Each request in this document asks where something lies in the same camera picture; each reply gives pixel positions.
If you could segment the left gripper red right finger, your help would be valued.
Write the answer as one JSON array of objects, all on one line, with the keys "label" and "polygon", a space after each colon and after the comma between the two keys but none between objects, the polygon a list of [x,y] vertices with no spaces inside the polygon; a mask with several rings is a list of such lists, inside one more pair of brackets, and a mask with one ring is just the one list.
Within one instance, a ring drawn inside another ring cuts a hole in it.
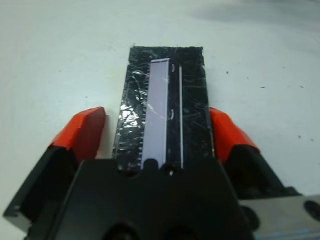
[{"label": "left gripper red right finger", "polygon": [[222,163],[240,200],[299,196],[286,187],[250,137],[223,111],[211,107],[215,156]]}]

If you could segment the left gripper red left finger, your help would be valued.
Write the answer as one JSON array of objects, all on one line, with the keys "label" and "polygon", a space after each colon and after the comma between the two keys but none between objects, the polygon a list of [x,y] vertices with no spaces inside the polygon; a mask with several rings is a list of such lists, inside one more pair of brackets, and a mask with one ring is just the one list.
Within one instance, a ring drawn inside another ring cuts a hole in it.
[{"label": "left gripper red left finger", "polygon": [[45,205],[59,206],[80,163],[96,157],[105,122],[101,106],[75,114],[30,171],[3,217],[15,226],[29,226],[37,221]]}]

